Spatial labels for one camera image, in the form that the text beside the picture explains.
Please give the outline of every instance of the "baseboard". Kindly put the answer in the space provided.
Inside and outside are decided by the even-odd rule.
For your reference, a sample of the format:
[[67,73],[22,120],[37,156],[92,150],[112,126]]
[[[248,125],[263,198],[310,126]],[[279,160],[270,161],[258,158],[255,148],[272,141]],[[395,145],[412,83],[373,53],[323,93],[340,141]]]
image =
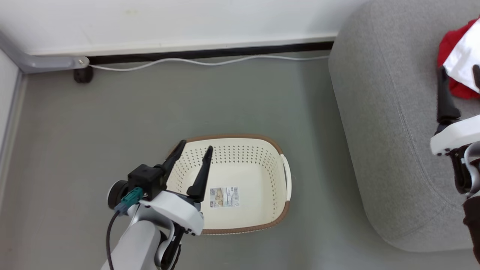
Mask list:
[[112,45],[91,45],[88,47],[53,48],[48,50],[28,50],[26,53],[36,56],[72,55],[72,56],[106,56],[150,54],[180,51],[198,51],[214,49],[236,49],[250,47],[283,46],[290,44],[318,43],[334,41],[337,33],[323,33],[298,37],[261,37],[249,39],[206,39],[167,43],[150,41],[143,43],[124,43]]
[[326,41],[326,42],[315,42],[315,43],[289,44],[289,45],[281,45],[281,46],[190,50],[190,51],[174,51],[174,52],[143,53],[143,54],[121,54],[121,55],[93,56],[88,58],[90,60],[90,64],[99,65],[99,64],[112,64],[112,63],[156,61],[164,58],[199,59],[199,58],[270,54],[270,53],[282,53],[282,52],[330,50],[332,49],[332,46],[333,46],[333,41]]

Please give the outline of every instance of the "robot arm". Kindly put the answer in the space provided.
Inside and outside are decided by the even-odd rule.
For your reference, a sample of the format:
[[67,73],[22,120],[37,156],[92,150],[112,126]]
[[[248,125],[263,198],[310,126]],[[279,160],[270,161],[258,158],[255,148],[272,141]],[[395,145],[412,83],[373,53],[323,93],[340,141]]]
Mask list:
[[[478,66],[473,72],[480,71]],[[438,128],[430,140],[432,153],[452,161],[455,186],[467,198],[480,190],[480,115],[461,120],[453,104],[445,68],[438,70]]]
[[141,188],[144,193],[136,204],[127,205],[125,214],[132,221],[111,253],[111,264],[107,260],[102,270],[171,270],[180,255],[183,235],[202,233],[204,218],[200,203],[204,199],[213,148],[208,148],[195,182],[183,195],[168,191],[167,180],[185,144],[186,141],[180,141],[163,164],[154,167],[142,164],[129,173],[128,181],[118,181],[110,189],[108,206],[119,216],[126,208],[125,198],[132,191]]

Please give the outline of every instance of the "black baseboard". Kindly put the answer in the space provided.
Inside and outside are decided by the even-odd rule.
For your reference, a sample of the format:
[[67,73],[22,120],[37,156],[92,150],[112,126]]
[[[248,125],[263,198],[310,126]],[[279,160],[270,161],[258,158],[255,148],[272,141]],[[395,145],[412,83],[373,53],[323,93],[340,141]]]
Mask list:
[[247,48],[233,48],[233,49],[209,49],[209,50],[192,50],[192,51],[174,51],[162,53],[145,53],[145,54],[125,54],[125,55],[107,55],[107,56],[93,56],[89,57],[90,64],[113,64],[113,63],[130,63],[130,62],[144,62],[156,61],[164,58],[211,58],[221,56],[241,56],[253,54],[268,54],[281,52],[296,52],[296,51],[311,51],[311,50],[330,50],[332,49],[333,41],[316,42],[316,43],[302,43],[282,46],[262,46],[262,47],[247,47]]

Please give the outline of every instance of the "black cable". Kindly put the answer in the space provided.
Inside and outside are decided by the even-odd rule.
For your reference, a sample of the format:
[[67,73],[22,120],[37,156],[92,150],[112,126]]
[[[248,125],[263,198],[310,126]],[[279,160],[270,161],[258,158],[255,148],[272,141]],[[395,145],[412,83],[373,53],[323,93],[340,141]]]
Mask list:
[[181,245],[179,245],[179,251],[177,252],[177,257],[175,258],[175,261],[173,262],[172,268],[170,268],[170,270],[175,269],[175,266],[177,265],[177,262],[179,261],[180,251],[181,251]]
[[110,266],[110,270],[113,270],[112,254],[110,252],[110,232],[112,230],[113,222],[119,216],[119,214],[120,214],[119,211],[115,212],[115,214],[113,215],[112,219],[110,220],[110,224],[108,224],[108,228],[107,228],[107,260],[108,260],[108,265]]

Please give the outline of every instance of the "gray metal bracket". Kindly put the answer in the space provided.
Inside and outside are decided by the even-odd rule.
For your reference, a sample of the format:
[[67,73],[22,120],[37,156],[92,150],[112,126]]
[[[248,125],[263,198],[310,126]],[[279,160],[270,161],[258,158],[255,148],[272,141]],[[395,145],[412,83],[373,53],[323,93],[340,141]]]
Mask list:
[[90,61],[85,56],[33,56],[19,50],[0,31],[0,49],[20,68],[23,73],[40,73],[88,67]]

